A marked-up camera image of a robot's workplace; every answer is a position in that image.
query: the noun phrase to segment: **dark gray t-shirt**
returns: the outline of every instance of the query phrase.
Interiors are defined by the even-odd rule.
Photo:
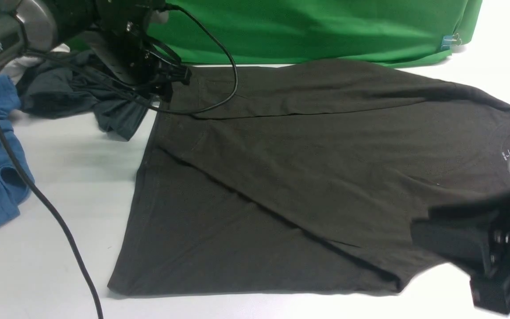
[[[229,68],[193,73],[172,109],[231,90]],[[479,89],[347,60],[240,81],[158,116],[112,290],[399,292],[442,262],[411,219],[510,188],[510,105]]]

